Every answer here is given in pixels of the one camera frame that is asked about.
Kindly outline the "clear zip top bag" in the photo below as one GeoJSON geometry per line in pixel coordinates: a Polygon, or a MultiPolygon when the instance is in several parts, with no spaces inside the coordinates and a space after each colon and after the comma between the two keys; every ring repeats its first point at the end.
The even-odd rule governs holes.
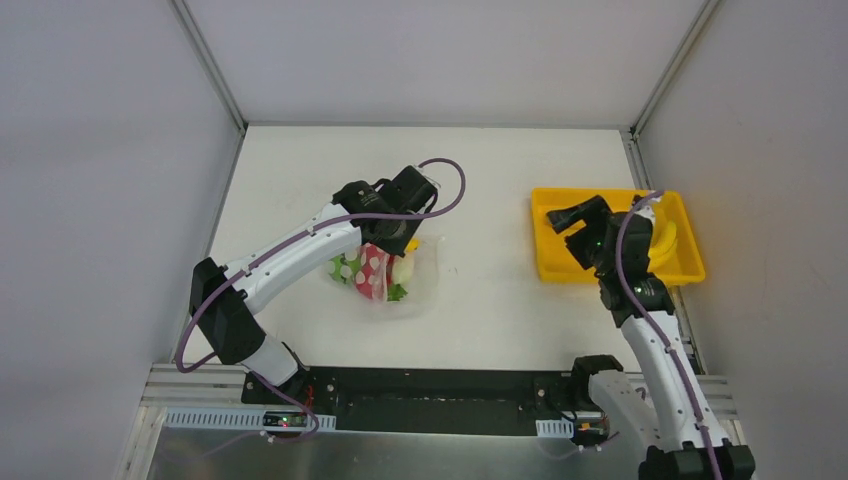
{"type": "Polygon", "coordinates": [[[427,312],[439,291],[439,249],[443,238],[419,235],[401,255],[368,243],[325,262],[321,276],[345,290],[370,316],[405,319],[427,312]]]}

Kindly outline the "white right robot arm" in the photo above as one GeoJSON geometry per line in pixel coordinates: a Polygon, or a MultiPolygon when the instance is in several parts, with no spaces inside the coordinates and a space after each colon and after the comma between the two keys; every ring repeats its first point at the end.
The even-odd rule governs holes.
{"type": "Polygon", "coordinates": [[[598,406],[635,453],[641,479],[751,479],[751,449],[734,443],[708,405],[685,355],[679,320],[666,285],[649,269],[656,208],[664,194],[636,195],[626,212],[615,212],[600,195],[550,210],[557,234],[573,228],[564,243],[598,280],[600,297],[633,351],[647,386],[643,400],[618,367],[594,367],[588,357],[572,367],[569,400],[598,406]]]}

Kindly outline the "yellow fake banana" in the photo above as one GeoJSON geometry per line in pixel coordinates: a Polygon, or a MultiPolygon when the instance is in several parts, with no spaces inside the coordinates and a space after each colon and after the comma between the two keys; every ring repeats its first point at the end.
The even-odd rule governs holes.
{"type": "Polygon", "coordinates": [[[659,205],[653,207],[653,213],[653,235],[648,254],[651,263],[659,265],[675,254],[678,225],[659,205]]]}

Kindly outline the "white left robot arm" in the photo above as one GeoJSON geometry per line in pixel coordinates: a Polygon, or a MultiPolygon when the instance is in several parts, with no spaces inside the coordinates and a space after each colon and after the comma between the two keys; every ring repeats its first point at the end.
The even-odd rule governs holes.
{"type": "Polygon", "coordinates": [[[305,368],[284,342],[256,320],[284,289],[320,266],[331,278],[375,302],[412,293],[419,215],[432,211],[438,189],[418,169],[392,179],[346,184],[300,230],[224,265],[206,258],[193,271],[189,312],[225,365],[263,377],[281,404],[305,390],[305,368]]]}

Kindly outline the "white fake radish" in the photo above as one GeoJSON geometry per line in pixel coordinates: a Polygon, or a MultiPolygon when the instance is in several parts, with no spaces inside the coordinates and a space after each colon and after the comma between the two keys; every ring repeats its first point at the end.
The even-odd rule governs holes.
{"type": "Polygon", "coordinates": [[[405,256],[393,256],[389,265],[389,285],[387,300],[398,302],[408,295],[408,283],[415,270],[415,258],[412,253],[405,256]]]}

